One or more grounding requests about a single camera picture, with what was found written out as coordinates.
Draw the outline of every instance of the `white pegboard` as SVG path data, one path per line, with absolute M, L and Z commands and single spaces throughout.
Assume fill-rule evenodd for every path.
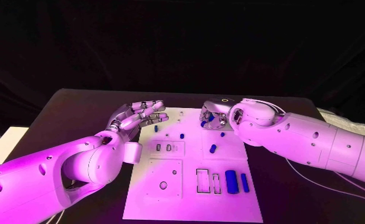
M 122 218 L 262 222 L 242 141 L 232 131 L 225 131 L 225 136 L 221 137 L 222 131 L 202 129 L 200 109 L 166 108 L 166 113 L 170 119 L 157 124 L 158 131 L 154 132 L 153 126 L 141 130 L 138 142 L 144 148 L 140 164 L 133 168 Z M 177 151 L 156 153 L 157 144 L 173 144 Z M 209 153 L 212 144 L 216 145 L 213 154 Z M 176 175 L 170 171 L 177 169 L 177 163 L 180 176 L 176 176 L 177 171 Z M 196 169 L 209 170 L 210 193 L 197 193 Z M 223 174 L 226 170 L 235 170 L 238 194 L 228 194 Z M 249 193 L 244 192 L 241 173 L 246 174 Z M 213 174 L 219 176 L 221 194 L 213 193 Z M 160 183 L 164 180 L 169 180 L 167 187 L 161 190 Z

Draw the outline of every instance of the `black backdrop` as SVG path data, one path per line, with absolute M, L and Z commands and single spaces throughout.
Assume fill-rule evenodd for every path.
M 365 121 L 363 0 L 0 0 L 0 120 L 63 87 L 303 96 Z

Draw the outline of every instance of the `small blue object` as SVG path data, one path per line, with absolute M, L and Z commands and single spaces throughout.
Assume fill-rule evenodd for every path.
M 248 188 L 248 183 L 246 183 L 246 177 L 245 174 L 241 174 L 241 181 L 242 181 L 242 185 L 244 185 L 244 191 L 249 192 L 249 188 Z
M 215 119 L 215 117 L 213 117 L 213 114 L 210 113 L 210 115 L 209 115 L 209 122 L 212 121 Z
M 215 153 L 215 150 L 216 150 L 216 145 L 213 144 L 213 145 L 210 146 L 209 152 L 213 154 L 213 153 Z
M 229 194 L 236 194 L 239 193 L 238 190 L 238 182 L 236 182 L 236 176 L 235 176 L 235 171 L 234 170 L 226 170 L 226 190 Z

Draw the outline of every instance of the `black table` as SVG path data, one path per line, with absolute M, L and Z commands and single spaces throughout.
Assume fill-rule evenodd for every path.
M 49 100 L 7 160 L 102 131 L 111 113 L 125 103 L 163 100 L 169 107 L 200 108 L 205 100 L 215 96 L 62 89 Z M 309 99 L 232 95 L 226 97 L 236 101 L 244 97 L 265 100 L 285 112 L 323 119 Z M 245 148 L 264 223 L 365 223 L 365 200 L 306 181 L 293 171 L 285 159 L 270 153 L 264 147 L 245 145 Z M 365 196 L 365 192 L 347 184 L 333 172 L 294 165 L 301 174 L 320 184 Z M 114 182 L 65 210 L 60 224 L 182 223 L 122 220 L 131 171 L 133 165 L 122 164 Z

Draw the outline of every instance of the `robotic hand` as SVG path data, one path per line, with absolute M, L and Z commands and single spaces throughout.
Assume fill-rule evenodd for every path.
M 285 113 L 274 104 L 210 99 L 200 112 L 202 127 L 234 130 L 241 140 L 288 160 L 365 181 L 363 136 L 314 118 Z
M 107 129 L 0 165 L 0 223 L 39 223 L 96 192 L 122 162 L 138 163 L 143 146 L 130 142 L 140 127 L 169 119 L 161 101 L 124 105 Z M 75 181 L 65 188 L 63 178 Z

